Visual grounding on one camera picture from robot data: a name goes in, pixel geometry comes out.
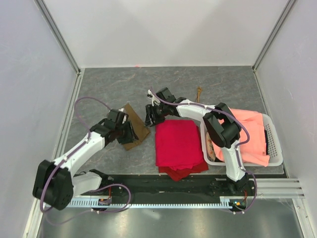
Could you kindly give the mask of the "brown fabric napkin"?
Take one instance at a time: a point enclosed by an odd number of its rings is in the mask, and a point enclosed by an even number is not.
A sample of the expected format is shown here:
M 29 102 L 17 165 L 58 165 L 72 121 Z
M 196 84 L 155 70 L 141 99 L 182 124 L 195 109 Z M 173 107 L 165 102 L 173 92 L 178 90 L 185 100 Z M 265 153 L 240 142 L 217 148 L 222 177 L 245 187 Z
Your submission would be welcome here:
M 117 141 L 123 145 L 126 151 L 129 151 L 136 146 L 141 145 L 141 143 L 147 138 L 150 134 L 150 130 L 145 127 L 144 122 L 137 115 L 134 109 L 130 104 L 126 104 L 123 108 L 119 109 L 121 112 L 128 114 L 128 121 L 123 125 L 123 134 L 117 139 Z M 139 137 L 139 140 L 132 141 L 130 121 L 133 124 L 134 130 Z

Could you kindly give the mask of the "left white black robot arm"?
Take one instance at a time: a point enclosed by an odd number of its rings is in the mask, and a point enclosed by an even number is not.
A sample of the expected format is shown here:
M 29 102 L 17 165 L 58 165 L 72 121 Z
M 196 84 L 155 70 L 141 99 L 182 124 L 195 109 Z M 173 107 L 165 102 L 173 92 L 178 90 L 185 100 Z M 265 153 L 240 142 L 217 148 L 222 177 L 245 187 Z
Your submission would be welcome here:
M 107 117 L 88 129 L 84 138 L 64 155 L 53 161 L 43 160 L 37 169 L 33 196 L 45 205 L 63 210 L 73 197 L 94 191 L 107 193 L 109 184 L 104 174 L 93 170 L 83 175 L 77 171 L 97 152 L 113 141 L 124 145 L 138 140 L 129 115 L 124 110 L 110 110 Z

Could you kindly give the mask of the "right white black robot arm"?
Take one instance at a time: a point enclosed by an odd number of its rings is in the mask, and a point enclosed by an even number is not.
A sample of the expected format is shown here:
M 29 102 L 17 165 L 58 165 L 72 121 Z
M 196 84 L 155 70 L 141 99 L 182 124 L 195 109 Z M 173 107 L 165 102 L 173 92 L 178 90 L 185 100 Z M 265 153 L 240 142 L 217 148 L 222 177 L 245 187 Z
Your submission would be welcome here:
M 244 191 L 247 191 L 249 196 L 257 194 L 256 178 L 245 169 L 239 148 L 250 141 L 250 135 L 247 135 L 245 141 L 240 140 L 240 132 L 247 129 L 225 103 L 209 106 L 183 97 L 176 98 L 166 87 L 157 93 L 150 89 L 147 96 L 152 102 L 146 105 L 146 126 L 158 125 L 165 121 L 166 116 L 199 121 L 203 155 L 205 157 L 208 155 L 206 142 L 208 134 L 224 156 L 227 179 L 215 187 L 220 191 L 227 189 L 231 195 L 238 195 Z

